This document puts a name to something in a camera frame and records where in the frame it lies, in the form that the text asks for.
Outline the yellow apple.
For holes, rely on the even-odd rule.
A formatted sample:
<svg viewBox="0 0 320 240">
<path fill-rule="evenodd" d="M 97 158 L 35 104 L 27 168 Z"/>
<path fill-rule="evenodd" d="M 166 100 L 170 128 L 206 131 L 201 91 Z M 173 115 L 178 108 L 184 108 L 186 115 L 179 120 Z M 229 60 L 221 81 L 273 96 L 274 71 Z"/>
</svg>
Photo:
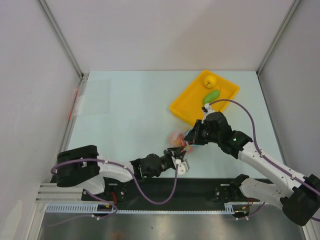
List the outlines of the yellow apple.
<svg viewBox="0 0 320 240">
<path fill-rule="evenodd" d="M 208 89 L 213 89 L 217 84 L 217 78 L 214 75 L 207 75 L 203 79 L 203 85 Z"/>
</svg>

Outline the right aluminium corner post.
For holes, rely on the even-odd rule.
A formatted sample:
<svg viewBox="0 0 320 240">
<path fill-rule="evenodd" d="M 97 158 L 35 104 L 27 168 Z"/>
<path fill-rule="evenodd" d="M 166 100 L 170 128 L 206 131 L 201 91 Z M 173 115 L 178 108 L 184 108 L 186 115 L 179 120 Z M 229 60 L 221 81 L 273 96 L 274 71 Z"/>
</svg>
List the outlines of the right aluminium corner post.
<svg viewBox="0 0 320 240">
<path fill-rule="evenodd" d="M 297 13 L 299 7 L 303 3 L 303 0 L 293 0 L 284 19 L 282 20 L 278 30 L 275 33 L 274 38 L 272 39 L 265 55 L 263 56 L 257 70 L 256 74 L 259 78 L 264 71 L 266 65 L 268 64 L 269 60 L 271 59 L 272 55 L 274 54 L 277 46 L 279 45 L 280 41 L 282 40 L 284 34 L 286 33 L 287 28 L 291 24 L 295 14 Z"/>
</svg>

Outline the aluminium corner post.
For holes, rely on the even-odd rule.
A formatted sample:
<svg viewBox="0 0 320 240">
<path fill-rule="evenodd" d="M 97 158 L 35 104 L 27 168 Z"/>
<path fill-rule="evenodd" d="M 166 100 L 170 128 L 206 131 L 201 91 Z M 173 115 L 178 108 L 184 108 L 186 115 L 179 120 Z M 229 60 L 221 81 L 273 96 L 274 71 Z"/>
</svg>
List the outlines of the aluminium corner post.
<svg viewBox="0 0 320 240">
<path fill-rule="evenodd" d="M 264 71 L 266 65 L 268 64 L 269 60 L 271 59 L 272 55 L 274 54 L 277 46 L 279 45 L 280 41 L 282 40 L 284 34 L 286 33 L 287 28 L 291 24 L 295 14 L 297 13 L 299 7 L 303 3 L 303 0 L 293 0 L 284 19 L 282 20 L 278 30 L 275 33 L 274 38 L 272 39 L 265 55 L 263 56 L 257 70 L 256 74 L 259 78 Z"/>
<path fill-rule="evenodd" d="M 52 13 L 48 3 L 46 0 L 36 0 L 36 3 L 38 4 L 40 10 L 42 11 L 45 19 L 48 22 L 49 27 L 51 28 L 53 34 L 55 35 L 57 41 L 59 42 L 62 50 L 64 51 L 68 61 L 70 62 L 73 70 L 77 74 L 77 76 L 82 79 L 84 76 L 83 71 L 80 68 L 80 65 L 78 64 L 78 61 L 76 60 L 73 51 L 65 38 L 54 14 Z"/>
</svg>

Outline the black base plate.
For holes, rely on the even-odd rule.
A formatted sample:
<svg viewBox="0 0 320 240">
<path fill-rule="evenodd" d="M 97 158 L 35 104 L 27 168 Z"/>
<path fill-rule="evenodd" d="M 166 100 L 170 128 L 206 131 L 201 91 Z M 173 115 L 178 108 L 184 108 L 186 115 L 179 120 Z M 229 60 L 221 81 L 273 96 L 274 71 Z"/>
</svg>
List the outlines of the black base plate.
<svg viewBox="0 0 320 240">
<path fill-rule="evenodd" d="M 121 183 L 105 180 L 106 190 L 98 197 L 115 201 L 120 210 L 212 211 L 227 203 L 251 205 L 254 197 L 245 197 L 233 185 L 232 178 L 150 178 Z"/>
</svg>

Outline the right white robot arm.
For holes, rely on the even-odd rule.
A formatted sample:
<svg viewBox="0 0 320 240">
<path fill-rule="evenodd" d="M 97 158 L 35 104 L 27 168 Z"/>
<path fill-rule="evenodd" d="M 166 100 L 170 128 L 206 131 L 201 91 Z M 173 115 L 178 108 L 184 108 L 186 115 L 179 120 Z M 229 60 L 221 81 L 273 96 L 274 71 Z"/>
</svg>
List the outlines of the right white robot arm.
<svg viewBox="0 0 320 240">
<path fill-rule="evenodd" d="M 198 119 L 184 139 L 198 146 L 215 143 L 224 153 L 248 164 L 271 181 L 259 183 L 246 175 L 238 176 L 230 188 L 235 200 L 242 201 L 245 197 L 261 200 L 281 209 L 299 226 L 305 226 L 319 210 L 320 179 L 314 174 L 305 176 L 262 152 L 248 135 L 233 130 L 221 112 Z"/>
</svg>

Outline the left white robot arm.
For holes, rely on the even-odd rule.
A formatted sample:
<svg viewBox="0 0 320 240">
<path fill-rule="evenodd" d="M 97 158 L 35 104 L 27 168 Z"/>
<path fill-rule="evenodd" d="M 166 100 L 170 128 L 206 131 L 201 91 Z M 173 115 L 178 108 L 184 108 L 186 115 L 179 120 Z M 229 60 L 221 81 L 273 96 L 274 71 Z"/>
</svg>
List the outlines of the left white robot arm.
<svg viewBox="0 0 320 240">
<path fill-rule="evenodd" d="M 59 153 L 57 164 L 50 172 L 56 176 L 58 187 L 80 187 L 97 199 L 105 200 L 110 195 L 105 179 L 127 183 L 159 177 L 169 169 L 183 175 L 190 169 L 185 154 L 183 147 L 172 147 L 165 149 L 162 156 L 151 153 L 144 158 L 120 163 L 99 155 L 97 146 L 87 145 Z"/>
</svg>

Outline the clear zip top bag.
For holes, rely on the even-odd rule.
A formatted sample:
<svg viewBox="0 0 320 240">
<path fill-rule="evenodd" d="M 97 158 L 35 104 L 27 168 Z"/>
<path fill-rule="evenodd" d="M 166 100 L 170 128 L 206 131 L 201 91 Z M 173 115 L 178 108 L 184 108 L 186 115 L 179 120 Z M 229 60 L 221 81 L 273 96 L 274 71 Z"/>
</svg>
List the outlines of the clear zip top bag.
<svg viewBox="0 0 320 240">
<path fill-rule="evenodd" d="M 191 153 L 199 145 L 185 140 L 185 136 L 191 131 L 190 128 L 176 129 L 169 136 L 169 144 L 173 148 L 184 147 L 187 153 Z"/>
</svg>

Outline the green leaf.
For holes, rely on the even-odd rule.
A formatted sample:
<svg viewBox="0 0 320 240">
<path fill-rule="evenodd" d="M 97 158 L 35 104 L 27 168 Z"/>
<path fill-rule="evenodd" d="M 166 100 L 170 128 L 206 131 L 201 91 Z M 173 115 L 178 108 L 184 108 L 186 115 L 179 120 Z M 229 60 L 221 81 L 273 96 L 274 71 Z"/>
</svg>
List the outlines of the green leaf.
<svg viewBox="0 0 320 240">
<path fill-rule="evenodd" d="M 203 105 L 212 103 L 214 100 L 216 100 L 220 96 L 221 90 L 222 90 L 222 87 L 208 93 L 203 99 Z"/>
</svg>

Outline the left aluminium corner post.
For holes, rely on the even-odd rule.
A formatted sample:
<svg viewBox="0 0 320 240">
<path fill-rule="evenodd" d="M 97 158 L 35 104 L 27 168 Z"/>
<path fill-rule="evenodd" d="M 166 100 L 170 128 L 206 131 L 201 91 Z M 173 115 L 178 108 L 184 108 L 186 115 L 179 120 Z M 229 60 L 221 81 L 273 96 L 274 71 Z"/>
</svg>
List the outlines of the left aluminium corner post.
<svg viewBox="0 0 320 240">
<path fill-rule="evenodd" d="M 46 0 L 36 0 L 36 3 L 38 4 L 40 10 L 42 11 L 45 19 L 48 22 L 49 27 L 51 28 L 53 34 L 55 35 L 57 41 L 59 42 L 62 50 L 64 51 L 68 61 L 70 62 L 73 70 L 77 74 L 77 76 L 82 79 L 84 76 L 83 71 L 80 68 L 80 65 L 78 64 L 78 61 L 76 60 L 73 51 L 65 38 L 54 14 L 52 13 L 48 3 Z"/>
</svg>

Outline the yellow plastic tray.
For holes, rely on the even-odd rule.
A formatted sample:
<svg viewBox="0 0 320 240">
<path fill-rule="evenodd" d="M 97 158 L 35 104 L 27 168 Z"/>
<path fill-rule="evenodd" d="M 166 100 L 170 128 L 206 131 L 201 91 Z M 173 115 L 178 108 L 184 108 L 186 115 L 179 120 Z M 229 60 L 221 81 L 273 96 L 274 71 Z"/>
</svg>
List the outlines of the yellow plastic tray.
<svg viewBox="0 0 320 240">
<path fill-rule="evenodd" d="M 203 84 L 203 80 L 207 75 L 213 75 L 216 77 L 217 83 L 214 88 L 206 88 Z M 209 71 L 203 70 L 195 80 L 170 104 L 169 109 L 171 113 L 185 122 L 186 124 L 193 126 L 196 120 L 203 118 L 202 111 L 203 100 L 207 94 L 213 90 L 222 87 L 220 96 L 216 100 L 220 99 L 234 99 L 240 90 L 240 87 L 235 83 Z"/>
</svg>

